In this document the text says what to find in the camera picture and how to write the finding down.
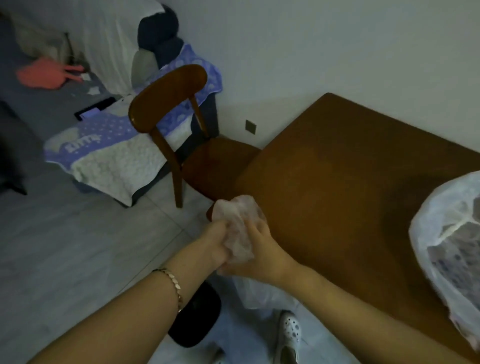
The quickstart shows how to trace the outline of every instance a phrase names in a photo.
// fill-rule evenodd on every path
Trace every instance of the white crocs shoe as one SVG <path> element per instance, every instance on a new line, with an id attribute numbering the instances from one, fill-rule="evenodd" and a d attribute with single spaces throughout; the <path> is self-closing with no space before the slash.
<path id="1" fill-rule="evenodd" d="M 212 361 L 212 364 L 228 364 L 227 357 L 222 349 L 220 349 L 216 354 L 215 358 Z"/>
<path id="2" fill-rule="evenodd" d="M 301 327 L 296 316 L 290 311 L 280 315 L 278 341 L 275 350 L 275 364 L 295 364 L 299 362 Z"/>

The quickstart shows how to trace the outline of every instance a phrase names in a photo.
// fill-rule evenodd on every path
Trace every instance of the gold bracelet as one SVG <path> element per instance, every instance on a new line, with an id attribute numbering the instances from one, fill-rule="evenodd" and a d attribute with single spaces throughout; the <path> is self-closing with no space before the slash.
<path id="1" fill-rule="evenodd" d="M 172 281 L 173 285 L 175 286 L 175 289 L 177 290 L 177 295 L 179 297 L 179 310 L 178 312 L 180 312 L 182 310 L 182 304 L 183 304 L 183 298 L 182 296 L 180 295 L 180 285 L 179 285 L 179 282 L 177 281 L 177 279 L 175 278 L 175 276 L 173 275 L 172 272 L 170 272 L 168 269 L 166 268 L 159 268 L 159 269 L 154 269 L 152 270 L 152 272 L 162 272 L 164 274 L 166 274 Z"/>

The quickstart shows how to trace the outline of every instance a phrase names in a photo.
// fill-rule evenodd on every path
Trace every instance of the wall outlet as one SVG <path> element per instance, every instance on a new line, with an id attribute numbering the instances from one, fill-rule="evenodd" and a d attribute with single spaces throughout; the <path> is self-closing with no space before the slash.
<path id="1" fill-rule="evenodd" d="M 257 131 L 257 125 L 252 123 L 250 120 L 245 120 L 245 130 L 255 135 L 255 132 Z"/>

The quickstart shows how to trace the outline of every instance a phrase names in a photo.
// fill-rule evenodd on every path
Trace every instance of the brown tabletop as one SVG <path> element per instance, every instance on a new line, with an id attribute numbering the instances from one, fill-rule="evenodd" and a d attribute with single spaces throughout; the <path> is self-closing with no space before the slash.
<path id="1" fill-rule="evenodd" d="M 480 154 L 325 94 L 236 182 L 299 262 L 479 361 L 415 259 L 410 221 L 431 191 L 480 170 Z"/>

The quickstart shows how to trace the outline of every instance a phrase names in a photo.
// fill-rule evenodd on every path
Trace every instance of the white plastic bag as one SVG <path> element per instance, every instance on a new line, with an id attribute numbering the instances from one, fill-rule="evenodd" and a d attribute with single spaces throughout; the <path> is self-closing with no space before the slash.
<path id="1" fill-rule="evenodd" d="M 450 310 L 450 319 L 480 348 L 480 171 L 436 188 L 412 220 L 417 260 Z"/>
<path id="2" fill-rule="evenodd" d="M 232 251 L 231 263 L 243 263 L 253 259 L 252 243 L 248 237 L 244 219 L 265 220 L 265 215 L 252 196 L 242 195 L 231 201 L 218 200 L 212 211 L 212 221 L 226 219 L 230 222 L 225 246 Z M 245 308 L 275 308 L 293 311 L 298 301 L 277 287 L 256 280 L 233 277 L 237 293 Z"/>

